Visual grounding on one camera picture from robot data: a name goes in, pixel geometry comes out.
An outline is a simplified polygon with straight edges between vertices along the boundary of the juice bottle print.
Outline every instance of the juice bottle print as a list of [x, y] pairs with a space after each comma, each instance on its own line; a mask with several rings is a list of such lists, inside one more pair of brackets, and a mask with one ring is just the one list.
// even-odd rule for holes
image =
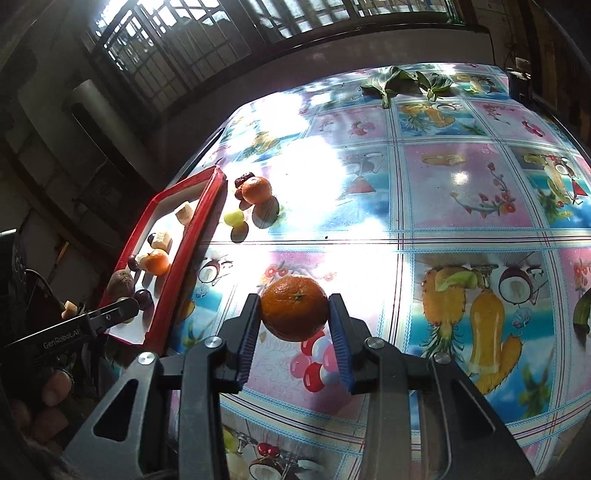
[[497, 265], [477, 267], [482, 274], [482, 291], [472, 302], [472, 357], [468, 363], [471, 374], [496, 374], [501, 365], [501, 339], [505, 321], [505, 307], [491, 290], [491, 272]]

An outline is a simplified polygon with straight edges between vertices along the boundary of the person's hand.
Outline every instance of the person's hand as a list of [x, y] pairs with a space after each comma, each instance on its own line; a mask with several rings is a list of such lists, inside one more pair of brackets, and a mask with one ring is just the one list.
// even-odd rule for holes
[[68, 426], [66, 416], [57, 408], [72, 389], [72, 379], [62, 370], [53, 372], [41, 390], [45, 407], [33, 418], [31, 410], [21, 400], [12, 400], [12, 416], [24, 436], [46, 445]]

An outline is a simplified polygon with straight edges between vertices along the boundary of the table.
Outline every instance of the table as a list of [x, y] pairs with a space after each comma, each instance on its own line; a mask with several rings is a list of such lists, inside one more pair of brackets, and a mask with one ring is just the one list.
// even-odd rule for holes
[[[311, 276], [401, 351], [455, 354], [539, 473], [591, 408], [572, 320], [591, 275], [591, 169], [550, 118], [510, 99], [497, 67], [401, 68], [454, 84], [382, 109], [360, 88], [376, 72], [360, 70], [233, 114], [193, 173], [221, 166], [218, 207], [244, 208], [248, 228], [208, 226], [170, 349], [214, 334], [248, 293]], [[272, 184], [264, 207], [234, 198], [249, 171]], [[232, 478], [356, 478], [367, 399], [345, 392], [333, 358], [328, 328], [299, 344], [261, 326], [249, 382], [221, 399]], [[173, 418], [177, 407], [178, 394]]]

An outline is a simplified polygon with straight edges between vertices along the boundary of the screw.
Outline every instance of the screw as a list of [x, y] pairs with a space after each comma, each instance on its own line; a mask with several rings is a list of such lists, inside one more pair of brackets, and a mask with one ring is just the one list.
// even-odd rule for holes
[[384, 348], [384, 345], [386, 345], [386, 342], [384, 342], [379, 337], [369, 337], [365, 340], [365, 344], [369, 348], [372, 348], [374, 350], [379, 350], [380, 348]]
[[205, 339], [205, 346], [207, 348], [217, 348], [222, 343], [223, 343], [222, 338], [221, 337], [218, 337], [217, 335], [212, 335], [211, 337], [207, 337]]
[[447, 353], [445, 352], [437, 352], [435, 355], [433, 355], [433, 359], [438, 363], [438, 364], [442, 364], [442, 365], [447, 365], [449, 362], [452, 361], [452, 357], [450, 357]]
[[142, 352], [138, 357], [138, 362], [142, 365], [149, 365], [154, 360], [156, 360], [156, 355], [154, 355], [152, 352]]

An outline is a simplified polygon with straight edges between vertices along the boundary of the metal window grille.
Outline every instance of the metal window grille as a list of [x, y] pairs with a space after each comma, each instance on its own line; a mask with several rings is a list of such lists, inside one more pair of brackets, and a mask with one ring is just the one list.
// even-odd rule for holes
[[450, 0], [109, 0], [82, 43], [112, 62], [155, 115], [272, 43], [342, 20], [416, 11], [455, 18]]

